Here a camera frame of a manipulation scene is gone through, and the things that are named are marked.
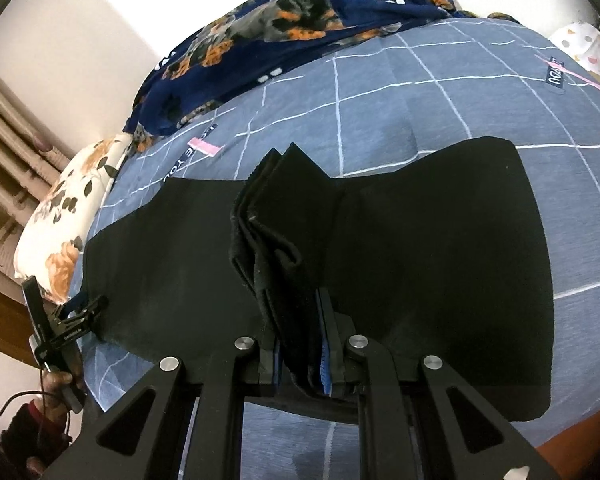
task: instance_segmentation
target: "pink label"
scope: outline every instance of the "pink label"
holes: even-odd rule
[[[209,144],[208,142],[205,142],[197,137],[191,139],[187,144],[208,156],[216,156],[218,152],[224,148],[224,146],[218,147]]]
[[[594,83],[591,79],[587,79],[586,77],[582,77],[581,75],[576,74],[575,72],[572,72],[571,70],[567,70],[562,65],[558,65],[557,63],[554,63],[554,62],[551,62],[551,61],[549,61],[547,59],[544,59],[544,58],[538,56],[538,54],[536,54],[536,57],[540,61],[543,61],[543,62],[547,63],[547,65],[549,65],[551,68],[555,68],[556,70],[560,70],[561,72],[566,72],[567,74],[571,74],[574,77],[577,77],[578,79],[581,79],[585,83],[589,83],[591,86],[593,86],[593,87],[597,88],[598,90],[600,90],[600,85],[598,83]]]

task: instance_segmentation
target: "pillow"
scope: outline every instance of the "pillow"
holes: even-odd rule
[[[556,30],[551,41],[600,83],[600,31],[589,23],[571,23]]]
[[[35,276],[55,304],[67,301],[78,253],[131,140],[118,134],[80,150],[24,227],[13,257],[15,277]]]

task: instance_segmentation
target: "blue checkered bedsheet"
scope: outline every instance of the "blue checkered bedsheet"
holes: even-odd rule
[[[284,152],[290,142],[329,175],[347,177],[393,171],[471,137],[510,139],[538,200],[554,280],[551,407],[516,423],[542,444],[600,409],[600,91],[567,74],[562,88],[545,82],[548,66],[539,58],[550,57],[591,79],[539,34],[501,20],[444,20],[341,50],[268,80],[131,157],[89,238],[149,202],[187,141],[211,124],[217,126],[207,140],[222,146],[220,153],[195,153],[175,177],[245,179],[271,148]],[[151,236],[154,243],[160,233]],[[150,366],[93,338],[83,355],[86,382],[105,409]],[[354,470],[341,461],[357,453],[355,428],[258,406],[246,410],[246,434],[252,427],[267,436],[257,446],[245,441],[243,478],[268,478],[267,468],[288,472],[285,478],[355,474],[357,459]],[[305,432],[314,431],[307,443]]]

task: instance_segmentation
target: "black cable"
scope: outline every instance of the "black cable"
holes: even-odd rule
[[[40,389],[44,390],[45,387],[42,384],[42,368],[40,368]],[[40,439],[42,438],[42,426],[45,423],[45,418],[46,418],[46,401],[43,398],[42,399],[42,420],[40,420],[40,424],[38,425],[38,437],[36,438],[36,446],[38,446],[38,449],[40,449]]]
[[[9,397],[9,399],[7,400],[7,402],[4,403],[4,406],[2,407],[2,409],[0,410],[0,417],[4,415],[5,410],[9,407],[9,405],[17,398],[19,397],[24,397],[27,395],[46,395],[49,397],[53,397],[57,400],[59,400],[60,402],[62,402],[65,406],[66,403],[64,402],[64,399],[60,396],[57,396],[56,394],[50,394],[49,392],[43,392],[41,390],[27,390],[26,392],[20,392],[17,394],[12,395],[11,397]]]

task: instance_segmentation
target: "fabric label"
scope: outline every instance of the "fabric label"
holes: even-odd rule
[[[214,146],[209,144],[205,140],[197,137],[193,137],[193,139],[188,142],[188,145],[208,156],[216,156],[218,152],[224,148],[224,146]]]
[[[580,74],[576,74],[575,72],[572,72],[571,70],[568,70],[568,69],[564,68],[564,63],[557,63],[557,62],[555,62],[553,57],[551,58],[552,59],[551,61],[546,60],[544,57],[538,56],[538,54],[536,54],[536,57],[540,61],[542,61],[543,63],[547,63],[547,65],[549,65],[549,67],[555,68],[558,72],[570,74],[570,75],[572,75],[574,77],[577,77],[581,81],[584,81],[588,85],[591,85],[594,88],[597,88],[598,90],[600,90],[600,85],[598,83],[596,83],[595,81],[592,81],[591,79],[587,79],[586,77],[583,77]]]
[[[550,61],[552,65],[549,65],[546,71],[546,79],[544,82],[562,90],[564,88],[564,74],[562,73],[562,70],[558,68],[558,66],[564,66],[564,63],[558,62],[555,57],[552,57]]]
[[[204,142],[202,139],[204,139],[206,136],[208,136],[209,133],[211,133],[213,130],[216,129],[216,126],[218,126],[217,124],[213,123],[211,126],[209,126],[205,132],[202,134],[201,137],[194,137],[193,139],[191,139],[188,142],[189,147],[184,151],[184,153],[182,155],[180,155],[178,157],[178,160],[176,161],[176,163],[173,165],[173,167],[169,170],[169,173],[167,173],[164,178],[162,179],[162,183],[164,184],[167,179],[174,175],[181,167],[182,165],[187,162],[190,158],[191,155],[193,155],[195,153],[195,151],[198,149],[196,146],[192,146],[191,143],[193,140],[199,140],[200,142]]]

